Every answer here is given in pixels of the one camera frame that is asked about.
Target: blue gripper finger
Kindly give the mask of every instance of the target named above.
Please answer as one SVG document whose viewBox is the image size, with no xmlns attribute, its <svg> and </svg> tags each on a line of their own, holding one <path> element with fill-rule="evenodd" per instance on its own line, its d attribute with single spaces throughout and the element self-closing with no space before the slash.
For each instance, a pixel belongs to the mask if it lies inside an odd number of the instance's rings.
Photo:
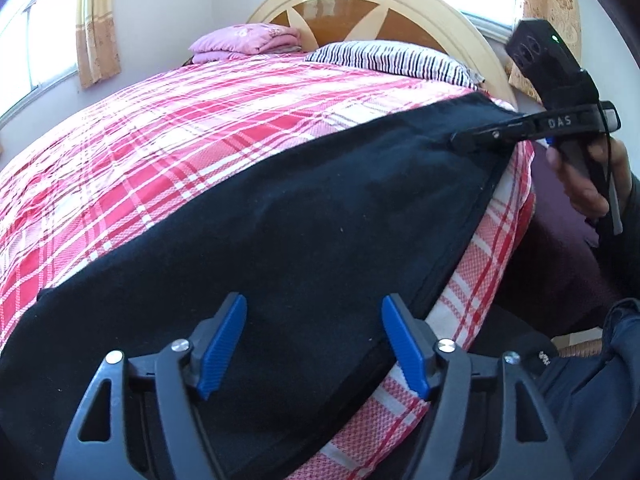
<svg viewBox="0 0 640 480">
<path fill-rule="evenodd" d="M 391 294 L 382 300 L 382 324 L 404 378 L 421 399 L 428 399 L 431 388 L 427 380 L 426 365 L 433 351 L 432 345 L 416 330 L 416 322 L 397 294 Z"/>
<path fill-rule="evenodd" d="M 245 321 L 246 299 L 241 294 L 232 293 L 226 297 L 217 314 L 203 321 L 194 331 L 194 336 L 199 335 L 200 340 L 194 341 L 196 349 L 191 355 L 191 365 L 198 378 L 196 390 L 202 400 L 209 399 L 210 394 L 220 388 Z"/>
</svg>

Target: wooden headboard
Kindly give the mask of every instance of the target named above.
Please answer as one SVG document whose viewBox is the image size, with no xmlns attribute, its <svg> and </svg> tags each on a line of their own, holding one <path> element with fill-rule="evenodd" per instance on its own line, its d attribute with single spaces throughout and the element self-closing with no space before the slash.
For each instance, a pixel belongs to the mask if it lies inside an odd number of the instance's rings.
<svg viewBox="0 0 640 480">
<path fill-rule="evenodd" d="M 249 23 L 298 28 L 303 49 L 345 40 L 397 40 L 445 52 L 486 79 L 516 107 L 504 68 L 472 23 L 442 0 L 266 0 Z"/>
</svg>

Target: bed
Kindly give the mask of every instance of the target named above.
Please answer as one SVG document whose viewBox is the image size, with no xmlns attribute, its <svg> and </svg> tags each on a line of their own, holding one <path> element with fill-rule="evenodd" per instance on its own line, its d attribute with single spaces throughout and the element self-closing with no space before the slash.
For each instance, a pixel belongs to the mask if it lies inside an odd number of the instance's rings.
<svg viewBox="0 0 640 480">
<path fill-rule="evenodd" d="M 266 0 L 250 22 L 290 25 L 305 50 L 400 40 L 449 54 L 516 107 L 489 44 L 441 0 Z M 61 283 L 191 198 L 308 140 L 471 92 L 299 54 L 185 66 L 116 92 L 45 134 L 0 173 L 0 348 L 42 288 Z M 532 147 L 515 150 L 428 322 L 468 348 L 532 216 Z M 290 477 L 366 476 L 428 406 L 396 365 L 360 411 Z"/>
</svg>

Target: handheld device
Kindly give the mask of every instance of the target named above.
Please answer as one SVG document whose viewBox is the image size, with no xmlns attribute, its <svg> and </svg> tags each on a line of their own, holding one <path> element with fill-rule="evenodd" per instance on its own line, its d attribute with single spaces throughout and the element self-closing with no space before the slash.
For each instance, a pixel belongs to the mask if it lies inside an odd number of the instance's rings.
<svg viewBox="0 0 640 480">
<path fill-rule="evenodd" d="M 622 221 L 610 162 L 601 166 L 587 150 L 598 134 L 604 133 L 608 137 L 620 127 L 620 117 L 615 108 L 611 103 L 600 102 L 593 79 L 580 67 L 560 34 L 547 20 L 522 20 L 507 42 L 506 51 L 522 75 L 531 81 L 545 108 L 558 115 L 557 129 L 562 128 L 567 108 L 591 106 L 594 113 L 600 115 L 602 124 L 598 126 L 601 127 L 579 135 L 556 136 L 551 133 L 550 143 L 576 170 L 590 178 L 598 192 L 608 199 L 609 213 L 597 222 L 598 234 L 601 237 L 620 234 Z"/>
<path fill-rule="evenodd" d="M 622 220 L 610 161 L 603 167 L 588 152 L 588 145 L 599 135 L 610 140 L 609 134 L 620 129 L 616 107 L 600 101 L 593 79 L 547 20 L 522 20 L 506 51 L 531 81 L 546 111 L 457 132 L 450 139 L 452 148 L 473 152 L 521 140 L 546 139 L 607 198 L 609 212 L 594 223 L 600 239 L 620 234 Z"/>
</svg>

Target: floral curtain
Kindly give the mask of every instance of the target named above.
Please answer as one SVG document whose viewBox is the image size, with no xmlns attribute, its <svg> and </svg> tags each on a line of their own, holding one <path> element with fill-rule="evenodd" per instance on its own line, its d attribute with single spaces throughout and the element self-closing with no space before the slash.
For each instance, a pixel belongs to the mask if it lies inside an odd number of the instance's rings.
<svg viewBox="0 0 640 480">
<path fill-rule="evenodd" d="M 120 73 L 111 0 L 78 0 L 76 49 L 82 88 Z"/>
<path fill-rule="evenodd" d="M 522 18 L 545 18 L 555 27 L 578 62 L 582 53 L 582 29 L 578 0 L 518 0 L 518 16 Z M 537 92 L 520 70 L 511 63 L 511 83 L 525 94 L 540 101 Z"/>
</svg>

